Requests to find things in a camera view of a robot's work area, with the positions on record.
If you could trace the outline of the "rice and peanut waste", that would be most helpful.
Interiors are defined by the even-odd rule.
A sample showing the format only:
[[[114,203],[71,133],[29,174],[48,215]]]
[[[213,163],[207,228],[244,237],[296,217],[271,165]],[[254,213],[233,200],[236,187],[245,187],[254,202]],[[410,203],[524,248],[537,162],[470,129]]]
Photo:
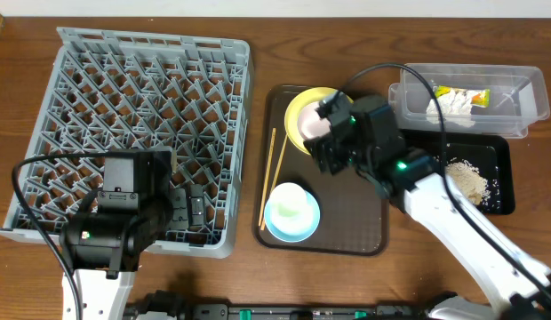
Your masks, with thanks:
[[[497,165],[490,164],[487,169],[482,169],[455,156],[448,161],[445,169],[459,191],[481,212],[502,212],[500,168]]]

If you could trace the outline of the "yellow plate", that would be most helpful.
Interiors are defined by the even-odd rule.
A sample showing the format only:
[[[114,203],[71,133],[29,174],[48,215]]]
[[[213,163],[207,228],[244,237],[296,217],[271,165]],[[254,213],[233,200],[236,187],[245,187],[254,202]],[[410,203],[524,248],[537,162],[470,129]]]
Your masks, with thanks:
[[[309,152],[304,146],[304,138],[298,127],[300,112],[313,103],[332,97],[336,91],[330,87],[314,87],[303,90],[291,100],[285,110],[283,123],[286,135],[296,149],[308,156]]]

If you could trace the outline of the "green snack wrapper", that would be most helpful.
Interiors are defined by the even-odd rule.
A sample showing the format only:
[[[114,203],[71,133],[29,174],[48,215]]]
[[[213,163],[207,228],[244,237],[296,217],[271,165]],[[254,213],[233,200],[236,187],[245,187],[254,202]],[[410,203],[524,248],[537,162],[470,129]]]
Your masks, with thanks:
[[[489,89],[462,89],[443,85],[435,88],[437,100],[444,106],[455,108],[464,106],[487,108],[490,104],[490,95]]]

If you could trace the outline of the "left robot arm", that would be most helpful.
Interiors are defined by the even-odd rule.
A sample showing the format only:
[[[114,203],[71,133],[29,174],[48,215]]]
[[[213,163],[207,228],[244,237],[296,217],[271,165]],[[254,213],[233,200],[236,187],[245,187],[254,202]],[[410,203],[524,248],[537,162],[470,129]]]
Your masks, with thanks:
[[[204,217],[200,189],[171,188],[171,148],[121,149],[104,156],[103,184],[61,230],[70,275],[62,282],[66,319],[119,319],[140,255],[168,231]]]

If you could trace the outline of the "white cup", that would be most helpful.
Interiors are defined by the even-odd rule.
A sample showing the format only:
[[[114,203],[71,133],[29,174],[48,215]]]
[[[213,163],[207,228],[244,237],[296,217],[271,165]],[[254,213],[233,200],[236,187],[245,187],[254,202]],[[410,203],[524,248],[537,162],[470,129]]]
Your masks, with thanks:
[[[270,220],[274,225],[307,217],[307,194],[298,184],[285,182],[277,185],[270,194],[269,202]]]

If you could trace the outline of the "light blue bowl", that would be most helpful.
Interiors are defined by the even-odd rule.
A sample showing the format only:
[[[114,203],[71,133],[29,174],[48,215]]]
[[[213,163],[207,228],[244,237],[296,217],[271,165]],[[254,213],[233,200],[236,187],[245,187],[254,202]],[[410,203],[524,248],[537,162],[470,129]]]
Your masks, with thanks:
[[[298,243],[311,237],[321,220],[321,210],[315,197],[305,191],[306,204],[292,216],[284,217],[276,213],[280,208],[269,199],[264,211],[265,228],[276,239],[285,243]]]

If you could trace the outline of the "white pink bowl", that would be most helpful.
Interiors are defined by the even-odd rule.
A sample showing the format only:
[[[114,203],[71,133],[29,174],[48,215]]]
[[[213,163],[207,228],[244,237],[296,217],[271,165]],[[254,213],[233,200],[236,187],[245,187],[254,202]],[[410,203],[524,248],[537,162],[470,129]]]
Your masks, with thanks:
[[[320,107],[319,101],[307,104],[300,112],[297,122],[299,134],[303,140],[312,140],[322,137],[331,131],[331,124],[327,118],[321,118],[316,112]]]

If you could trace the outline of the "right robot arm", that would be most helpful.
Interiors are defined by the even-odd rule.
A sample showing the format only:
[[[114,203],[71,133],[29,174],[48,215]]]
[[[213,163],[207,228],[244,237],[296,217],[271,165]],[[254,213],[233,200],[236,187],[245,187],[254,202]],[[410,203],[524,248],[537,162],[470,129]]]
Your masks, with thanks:
[[[433,158],[406,143],[380,96],[351,100],[331,91],[312,116],[327,125],[304,146],[321,172],[348,167],[432,233],[473,277],[499,319],[551,319],[551,268],[532,258],[461,194]]]

